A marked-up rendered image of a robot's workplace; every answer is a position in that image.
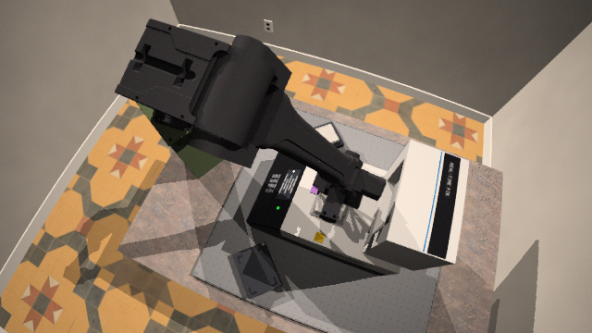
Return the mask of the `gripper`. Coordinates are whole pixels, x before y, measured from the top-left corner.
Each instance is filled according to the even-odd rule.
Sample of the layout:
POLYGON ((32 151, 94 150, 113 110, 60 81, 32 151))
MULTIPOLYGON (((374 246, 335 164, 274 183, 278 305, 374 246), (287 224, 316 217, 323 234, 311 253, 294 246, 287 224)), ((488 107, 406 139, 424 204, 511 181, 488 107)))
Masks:
MULTIPOLYGON (((325 187, 327 185, 327 181, 320 178, 319 174, 316 173, 314 178, 313 186, 310 190, 310 193, 319 195, 319 192, 324 193, 325 187)), ((356 193, 355 190, 352 190, 351 197, 349 198, 347 203, 343 203, 348 205, 351 208, 358 209, 360 207, 360 203, 363 196, 359 193, 356 193)))

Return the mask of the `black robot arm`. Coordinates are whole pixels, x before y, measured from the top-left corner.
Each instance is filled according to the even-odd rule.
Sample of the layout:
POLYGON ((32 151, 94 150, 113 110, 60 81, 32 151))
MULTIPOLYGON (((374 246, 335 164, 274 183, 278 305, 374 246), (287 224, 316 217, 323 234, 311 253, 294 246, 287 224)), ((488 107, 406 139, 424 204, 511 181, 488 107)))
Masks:
POLYGON ((230 45, 150 18, 135 52, 115 93, 156 110, 154 122, 191 132, 188 145, 248 168, 259 148, 310 167, 327 181, 319 218, 328 223, 352 189, 381 197, 387 180, 297 113, 284 93, 292 72, 264 43, 237 35, 230 45))

